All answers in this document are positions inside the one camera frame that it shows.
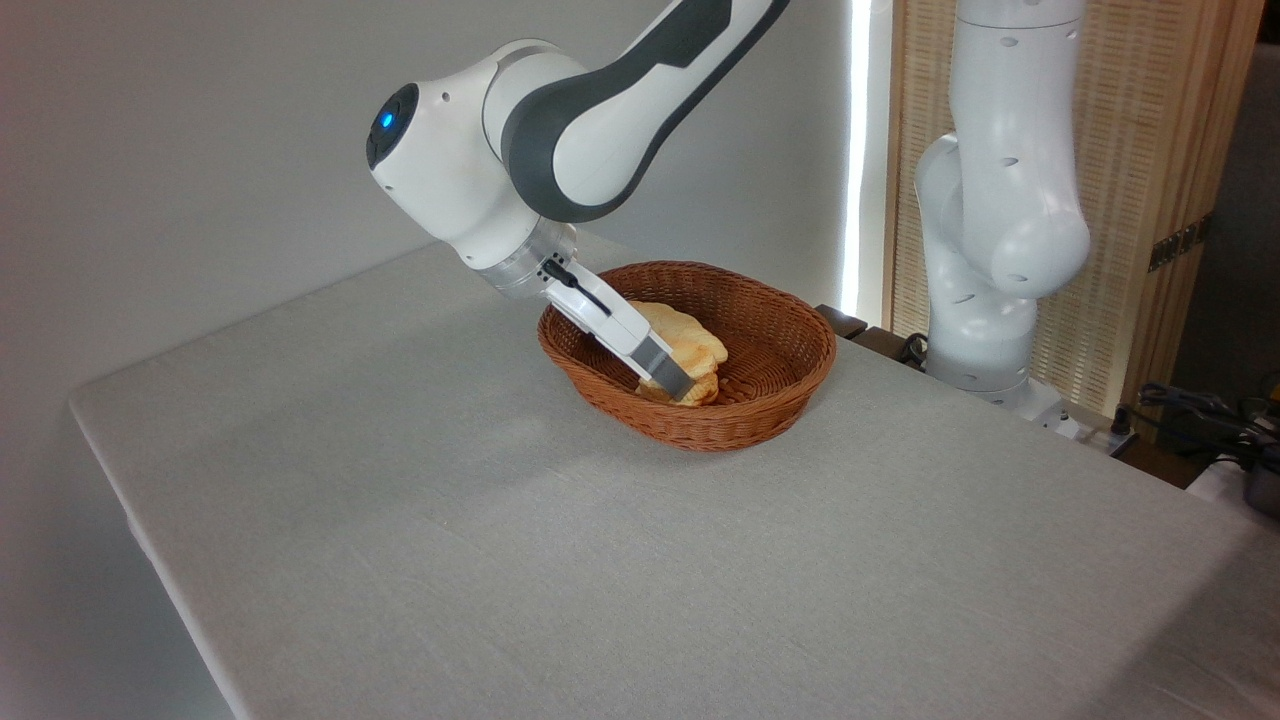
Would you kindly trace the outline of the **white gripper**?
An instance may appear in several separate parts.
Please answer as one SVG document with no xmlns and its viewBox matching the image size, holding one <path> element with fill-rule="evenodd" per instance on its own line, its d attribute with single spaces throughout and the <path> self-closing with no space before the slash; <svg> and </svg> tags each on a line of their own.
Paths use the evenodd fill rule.
<svg viewBox="0 0 1280 720">
<path fill-rule="evenodd" d="M 652 386 L 672 404 L 701 400 L 701 346 L 677 342 L 669 348 L 652 333 L 650 323 L 607 284 L 577 263 L 545 263 L 543 295 L 580 331 L 596 338 L 635 372 L 645 372 Z"/>
</svg>

